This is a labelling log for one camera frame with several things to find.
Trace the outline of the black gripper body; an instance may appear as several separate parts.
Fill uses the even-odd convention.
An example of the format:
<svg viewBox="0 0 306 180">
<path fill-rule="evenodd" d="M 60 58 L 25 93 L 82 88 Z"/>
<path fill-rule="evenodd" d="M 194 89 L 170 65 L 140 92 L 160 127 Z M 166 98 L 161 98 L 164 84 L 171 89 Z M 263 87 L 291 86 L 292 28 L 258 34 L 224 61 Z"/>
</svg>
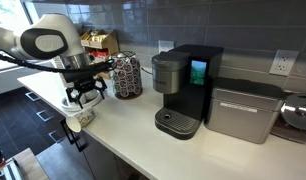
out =
<svg viewBox="0 0 306 180">
<path fill-rule="evenodd" d="M 73 88 L 66 89 L 69 101 L 72 102 L 72 93 L 79 92 L 83 94 L 95 89 L 95 85 L 100 87 L 100 82 L 104 82 L 104 80 L 101 77 L 95 78 L 95 75 L 107 71 L 108 66 L 105 63 L 98 63 L 81 69 L 65 69 L 63 72 L 65 80 L 74 84 Z"/>
</svg>

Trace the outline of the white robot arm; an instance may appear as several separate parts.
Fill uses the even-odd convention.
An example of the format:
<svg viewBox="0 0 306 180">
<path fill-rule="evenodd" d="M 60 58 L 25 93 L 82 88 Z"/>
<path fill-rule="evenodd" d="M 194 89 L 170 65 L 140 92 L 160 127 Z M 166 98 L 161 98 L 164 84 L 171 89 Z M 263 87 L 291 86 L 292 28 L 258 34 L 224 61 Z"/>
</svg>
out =
<svg viewBox="0 0 306 180">
<path fill-rule="evenodd" d="M 109 69 L 107 62 L 93 63 L 74 23 L 63 14 L 45 14 L 27 29 L 16 32 L 0 27 L 0 60 L 24 67 L 60 73 L 66 83 L 66 100 L 81 109 L 98 102 L 106 89 L 95 75 Z"/>
</svg>

